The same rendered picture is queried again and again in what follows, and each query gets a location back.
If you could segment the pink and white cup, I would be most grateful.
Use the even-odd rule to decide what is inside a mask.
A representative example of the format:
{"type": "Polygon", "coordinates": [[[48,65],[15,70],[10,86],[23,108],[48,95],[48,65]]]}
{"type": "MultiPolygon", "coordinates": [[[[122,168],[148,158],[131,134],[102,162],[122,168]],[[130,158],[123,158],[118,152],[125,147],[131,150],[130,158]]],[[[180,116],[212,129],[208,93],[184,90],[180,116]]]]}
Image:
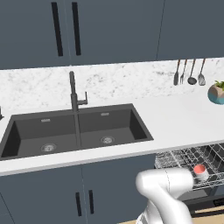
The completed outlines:
{"type": "Polygon", "coordinates": [[[193,171],[199,181],[206,181],[209,178],[207,168],[203,164],[197,164],[194,166],[193,171]]]}

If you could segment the plant in teal pot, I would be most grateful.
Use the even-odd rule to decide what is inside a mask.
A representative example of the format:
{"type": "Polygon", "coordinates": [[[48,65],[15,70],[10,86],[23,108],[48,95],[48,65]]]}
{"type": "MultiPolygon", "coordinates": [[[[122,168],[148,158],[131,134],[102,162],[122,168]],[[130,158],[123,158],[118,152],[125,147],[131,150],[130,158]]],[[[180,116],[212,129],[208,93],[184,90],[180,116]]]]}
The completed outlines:
{"type": "Polygon", "coordinates": [[[216,81],[207,92],[208,99],[215,103],[224,105],[224,81],[216,81]]]}

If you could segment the grey wall cupboard door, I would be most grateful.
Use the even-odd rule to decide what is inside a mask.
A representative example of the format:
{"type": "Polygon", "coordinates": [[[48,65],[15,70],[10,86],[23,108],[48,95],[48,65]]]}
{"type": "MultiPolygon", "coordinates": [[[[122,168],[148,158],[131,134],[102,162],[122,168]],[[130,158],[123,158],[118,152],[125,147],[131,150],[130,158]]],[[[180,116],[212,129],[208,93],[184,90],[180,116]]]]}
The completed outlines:
{"type": "Polygon", "coordinates": [[[155,61],[165,0],[64,0],[71,64],[155,61]],[[72,2],[78,4],[76,55],[72,2]]]}
{"type": "Polygon", "coordinates": [[[158,60],[224,57],[224,0],[165,0],[158,60]]]}
{"type": "Polygon", "coordinates": [[[0,0],[0,69],[69,64],[64,0],[0,0]],[[56,45],[51,2],[56,2],[63,56],[56,45]]]}

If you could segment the hanging grey slotted turner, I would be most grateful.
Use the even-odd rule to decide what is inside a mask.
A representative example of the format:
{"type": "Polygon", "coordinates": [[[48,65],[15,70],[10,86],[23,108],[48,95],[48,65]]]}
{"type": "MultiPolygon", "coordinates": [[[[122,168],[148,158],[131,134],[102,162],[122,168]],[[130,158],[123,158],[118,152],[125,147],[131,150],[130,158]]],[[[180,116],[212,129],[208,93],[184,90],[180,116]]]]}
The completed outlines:
{"type": "MultiPolygon", "coordinates": [[[[206,61],[206,60],[203,59],[203,61],[202,61],[202,65],[201,65],[202,68],[204,67],[205,61],[206,61]]],[[[201,71],[199,72],[199,75],[198,75],[199,85],[200,85],[200,86],[205,86],[205,85],[206,85],[206,80],[205,80],[205,77],[204,77],[204,75],[202,74],[201,71]]]]}

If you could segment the dark dishwasher door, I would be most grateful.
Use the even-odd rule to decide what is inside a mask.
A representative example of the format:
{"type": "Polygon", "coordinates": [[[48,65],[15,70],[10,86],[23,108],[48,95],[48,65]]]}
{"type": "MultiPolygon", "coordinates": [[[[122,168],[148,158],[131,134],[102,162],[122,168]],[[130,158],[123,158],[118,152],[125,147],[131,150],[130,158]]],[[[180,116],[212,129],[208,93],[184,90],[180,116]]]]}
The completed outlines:
{"type": "Polygon", "coordinates": [[[224,214],[224,185],[184,193],[183,201],[193,218],[224,214]]]}

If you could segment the dark double sink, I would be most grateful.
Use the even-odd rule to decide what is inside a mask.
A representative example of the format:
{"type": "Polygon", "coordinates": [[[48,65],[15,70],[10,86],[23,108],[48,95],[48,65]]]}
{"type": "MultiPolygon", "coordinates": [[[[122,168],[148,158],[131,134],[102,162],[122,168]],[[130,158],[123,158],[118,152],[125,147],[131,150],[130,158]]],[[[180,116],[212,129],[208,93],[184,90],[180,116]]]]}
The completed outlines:
{"type": "Polygon", "coordinates": [[[153,139],[133,104],[12,115],[0,161],[153,139]]]}

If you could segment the dark tap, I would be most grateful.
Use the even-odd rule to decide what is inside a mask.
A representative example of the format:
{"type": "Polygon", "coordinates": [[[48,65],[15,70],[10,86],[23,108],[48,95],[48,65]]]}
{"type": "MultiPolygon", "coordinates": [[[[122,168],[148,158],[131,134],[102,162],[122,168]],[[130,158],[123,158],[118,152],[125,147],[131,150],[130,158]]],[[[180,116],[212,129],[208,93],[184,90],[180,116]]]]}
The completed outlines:
{"type": "Polygon", "coordinates": [[[76,94],[75,89],[75,78],[74,78],[74,72],[69,72],[69,80],[70,80],[70,87],[71,87],[71,103],[72,103],[72,109],[74,112],[79,111],[80,105],[87,105],[88,104],[88,95],[85,94],[84,100],[79,100],[78,95],[76,94]]]}

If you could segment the hanging grey spatula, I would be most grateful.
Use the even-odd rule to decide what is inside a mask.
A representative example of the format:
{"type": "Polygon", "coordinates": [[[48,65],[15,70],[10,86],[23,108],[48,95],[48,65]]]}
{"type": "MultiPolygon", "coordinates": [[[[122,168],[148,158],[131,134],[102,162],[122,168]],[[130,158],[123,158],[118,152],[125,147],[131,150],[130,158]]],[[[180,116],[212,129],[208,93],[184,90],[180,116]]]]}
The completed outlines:
{"type": "Polygon", "coordinates": [[[177,70],[176,70],[176,73],[174,74],[174,79],[173,79],[174,86],[177,86],[179,83],[179,64],[180,64],[180,59],[178,60],[177,70]]]}

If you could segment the hanging grey ladle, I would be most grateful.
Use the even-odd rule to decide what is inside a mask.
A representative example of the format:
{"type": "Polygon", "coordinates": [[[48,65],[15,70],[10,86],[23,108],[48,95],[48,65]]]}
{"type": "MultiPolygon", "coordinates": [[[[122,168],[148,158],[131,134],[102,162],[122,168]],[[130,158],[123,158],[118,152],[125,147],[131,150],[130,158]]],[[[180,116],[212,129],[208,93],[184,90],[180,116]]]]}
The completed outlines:
{"type": "MultiPolygon", "coordinates": [[[[192,70],[191,70],[191,72],[193,72],[194,65],[195,65],[195,61],[196,61],[196,59],[193,60],[193,63],[192,63],[192,70]]],[[[195,85],[195,84],[197,83],[197,80],[196,80],[194,77],[190,76],[190,77],[187,79],[187,82],[188,82],[190,85],[195,85]]]]}

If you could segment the grey base cupboard door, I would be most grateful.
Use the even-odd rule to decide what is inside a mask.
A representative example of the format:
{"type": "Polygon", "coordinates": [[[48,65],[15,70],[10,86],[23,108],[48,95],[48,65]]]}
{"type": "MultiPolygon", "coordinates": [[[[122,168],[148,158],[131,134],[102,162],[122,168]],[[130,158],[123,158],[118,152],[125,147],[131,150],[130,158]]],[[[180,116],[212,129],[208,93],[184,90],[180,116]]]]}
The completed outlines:
{"type": "Polygon", "coordinates": [[[86,224],[79,166],[2,176],[0,193],[15,224],[86,224]]]}
{"type": "Polygon", "coordinates": [[[135,220],[147,205],[136,187],[139,172],[154,168],[155,154],[84,164],[81,168],[87,224],[117,224],[135,220]],[[94,213],[88,191],[93,190],[94,213]]]}

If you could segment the hanging grey fork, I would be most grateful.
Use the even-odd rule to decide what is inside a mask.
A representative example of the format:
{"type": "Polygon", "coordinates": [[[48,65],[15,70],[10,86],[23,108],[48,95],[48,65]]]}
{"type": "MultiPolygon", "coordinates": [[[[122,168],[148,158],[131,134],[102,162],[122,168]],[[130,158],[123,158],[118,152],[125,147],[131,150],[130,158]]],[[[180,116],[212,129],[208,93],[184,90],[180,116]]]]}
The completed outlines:
{"type": "Polygon", "coordinates": [[[185,70],[186,70],[186,64],[187,64],[187,59],[185,59],[184,70],[183,70],[183,73],[180,76],[180,84],[183,84],[183,82],[184,82],[184,75],[185,75],[185,70]]]}

